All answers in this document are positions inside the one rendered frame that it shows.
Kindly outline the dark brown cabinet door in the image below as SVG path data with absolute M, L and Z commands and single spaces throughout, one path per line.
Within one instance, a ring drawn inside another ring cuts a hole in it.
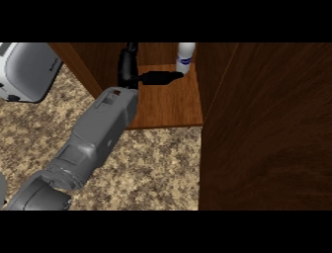
M 332 210 L 332 43 L 241 43 L 203 127 L 203 210 Z

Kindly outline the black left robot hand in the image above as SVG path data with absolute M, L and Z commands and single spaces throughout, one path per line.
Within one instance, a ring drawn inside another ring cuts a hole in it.
M 169 85 L 183 77 L 179 71 L 149 71 L 139 74 L 138 65 L 139 44 L 129 42 L 123 48 L 118 60 L 118 86 L 127 89 L 139 89 L 139 83 L 145 85 Z

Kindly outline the white water bottle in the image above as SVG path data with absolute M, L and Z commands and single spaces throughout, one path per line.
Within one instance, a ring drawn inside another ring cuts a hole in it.
M 183 74 L 189 72 L 195 46 L 195 42 L 182 42 L 177 45 L 176 71 L 182 72 Z

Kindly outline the silver toaster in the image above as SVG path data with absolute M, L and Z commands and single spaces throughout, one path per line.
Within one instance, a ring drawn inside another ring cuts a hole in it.
M 62 60 L 46 42 L 0 42 L 0 97 L 38 104 L 56 81 Z

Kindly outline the brown wooden cabinet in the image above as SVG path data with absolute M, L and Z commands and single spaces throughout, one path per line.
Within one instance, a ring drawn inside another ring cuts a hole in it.
M 229 42 L 201 42 L 183 78 L 163 86 L 141 86 L 133 129 L 204 125 L 237 46 Z M 120 52 L 126 45 L 121 42 L 53 42 L 50 47 L 89 94 L 98 97 L 118 82 Z

